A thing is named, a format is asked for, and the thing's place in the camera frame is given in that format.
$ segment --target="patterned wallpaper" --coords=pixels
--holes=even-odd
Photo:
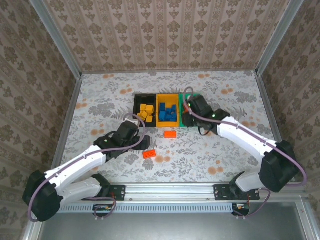
[[[320,223],[320,1],[304,1],[263,73],[282,137],[306,169]]]
[[[26,225],[29,175],[50,168],[75,78],[27,0],[0,1],[0,239]]]
[[[85,73],[254,69],[288,0],[44,0]]]

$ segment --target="blue block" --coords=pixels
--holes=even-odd
[[[171,112],[175,113],[177,111],[177,105],[172,105]]]
[[[165,112],[166,111],[166,104],[164,102],[160,103],[160,112]]]
[[[165,111],[161,111],[159,113],[159,121],[164,122],[166,120],[166,112]]]
[[[172,115],[170,115],[170,114],[167,114],[167,115],[165,116],[165,119],[166,119],[167,121],[170,121],[171,118],[172,118]]]

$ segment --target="yellow block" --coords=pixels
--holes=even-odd
[[[145,111],[146,110],[146,107],[147,107],[147,104],[141,104],[140,105],[140,111]]]
[[[148,113],[148,114],[153,114],[154,113],[154,106],[153,105],[147,105],[145,107],[145,111]]]
[[[146,120],[146,118],[142,116],[142,111],[139,112],[139,113],[137,114],[137,116],[140,117],[140,118],[142,119],[142,121],[145,121],[145,120]]]
[[[145,121],[147,123],[152,123],[152,118],[153,118],[152,116],[147,116]]]
[[[144,120],[148,117],[148,113],[146,111],[141,112],[141,117],[144,118]]]

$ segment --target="yellow bin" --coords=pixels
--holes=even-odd
[[[176,121],[159,121],[159,109],[160,103],[165,103],[165,108],[171,108],[172,105],[176,105]],[[180,109],[179,109],[179,95],[178,94],[157,94],[156,95],[156,127],[179,127],[180,122]]]

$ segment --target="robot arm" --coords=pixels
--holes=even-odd
[[[296,156],[293,148],[288,142],[282,141],[278,143],[269,140],[241,125],[231,117],[228,112],[222,109],[213,111],[202,95],[197,95],[188,99],[187,104],[192,112],[198,116],[206,119],[223,121],[224,123],[213,123],[200,120],[195,118],[187,109],[185,109],[185,112],[182,114],[182,122],[184,125],[187,127],[204,128],[220,137],[227,138],[247,150],[258,160],[258,169],[245,171],[238,174],[235,179],[230,181],[230,191],[235,196],[259,188],[267,188],[272,192],[278,193],[299,172],[298,168],[292,162],[288,161],[277,151],[266,145],[266,142],[268,142],[295,160]],[[226,124],[225,122],[233,123],[235,126]],[[265,142],[263,143],[248,133],[238,129],[240,126],[242,129],[246,129],[251,134],[265,140]]]
[[[100,174],[95,174],[89,179],[73,183],[83,174],[93,168],[101,166],[113,158],[117,158],[127,150],[113,150],[101,152],[106,149],[129,147],[140,141],[138,125],[134,121],[126,120],[117,131],[112,131],[105,136],[99,137],[92,146],[71,161],[49,170],[45,173],[33,172],[27,182],[23,193],[23,201],[29,205],[36,189],[47,179],[55,176],[62,168],[74,163],[72,167],[50,179],[36,195],[32,212],[40,222],[52,218],[60,209],[61,205],[76,202],[88,197],[106,197],[109,193],[110,184]],[[150,146],[150,136],[144,136],[143,140],[135,146],[134,150],[146,150]]]

